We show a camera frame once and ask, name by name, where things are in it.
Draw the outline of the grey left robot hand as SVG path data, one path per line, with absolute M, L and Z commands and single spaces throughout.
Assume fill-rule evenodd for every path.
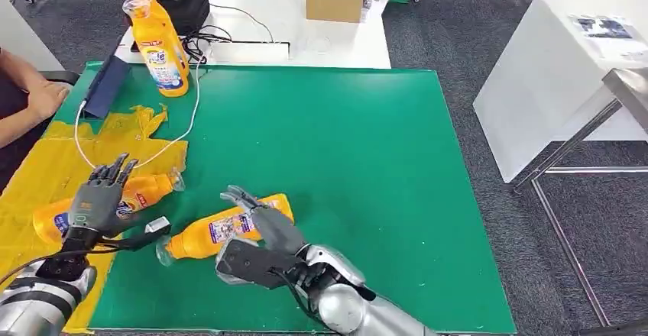
M 137 165 L 137 159 L 128 159 L 127 153 L 118 155 L 114 163 L 98 165 L 77 190 L 68 210 L 69 226 L 65 239 L 70 237 L 113 238 L 133 228 L 137 219 L 132 214 L 122 217 L 118 209 L 122 203 L 125 184 Z

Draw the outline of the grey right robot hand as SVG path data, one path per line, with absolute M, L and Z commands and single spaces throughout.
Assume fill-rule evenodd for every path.
M 220 198 L 243 208 L 251 216 L 255 228 L 271 249 L 297 255 L 308 245 L 303 233 L 279 209 L 257 200 L 239 186 L 229 185 Z

